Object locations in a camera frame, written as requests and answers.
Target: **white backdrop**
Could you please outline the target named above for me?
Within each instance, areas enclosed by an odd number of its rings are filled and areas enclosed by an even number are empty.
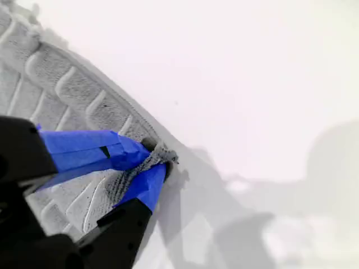
[[[136,268],[357,268],[359,2],[18,3],[180,154]]]

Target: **white surface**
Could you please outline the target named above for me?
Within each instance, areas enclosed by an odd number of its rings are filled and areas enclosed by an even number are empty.
[[[183,143],[136,268],[358,267],[357,1],[18,2]]]

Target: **textured fabric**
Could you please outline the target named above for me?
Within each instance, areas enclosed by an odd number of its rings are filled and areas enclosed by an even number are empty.
[[[151,125],[120,95],[69,53],[41,42],[38,25],[0,4],[0,113],[27,118],[43,130],[111,129],[159,141]],[[158,154],[144,166],[160,162]],[[129,172],[94,172],[31,194],[27,201],[47,234],[75,240],[118,203]]]

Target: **blue tape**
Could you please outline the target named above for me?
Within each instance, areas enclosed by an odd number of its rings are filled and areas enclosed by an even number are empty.
[[[40,131],[58,174],[41,188],[68,181],[93,171],[129,170],[150,152],[141,144],[113,131]],[[107,147],[110,157],[100,147]]]
[[[138,198],[153,212],[162,189],[165,175],[165,164],[158,164],[147,171],[141,172],[133,178],[123,199],[114,207],[131,199]]]

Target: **black plastic part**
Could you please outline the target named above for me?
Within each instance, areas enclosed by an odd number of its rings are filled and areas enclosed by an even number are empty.
[[[170,161],[167,161],[165,163],[166,165],[166,175],[164,176],[164,182],[166,182],[167,178],[169,177],[169,175],[171,174],[172,170],[173,170],[173,163]]]
[[[45,238],[45,234],[16,183],[0,186],[0,251],[16,242]]]
[[[152,152],[154,151],[156,145],[157,145],[157,141],[152,138],[152,137],[145,137],[144,139],[142,139],[141,144],[149,151]]]
[[[57,173],[35,126],[25,119],[0,117],[0,183]]]
[[[85,269],[72,240],[57,234],[33,242],[18,243],[0,253],[0,268]]]
[[[91,268],[132,268],[151,214],[137,198],[106,214],[78,242],[86,263]]]

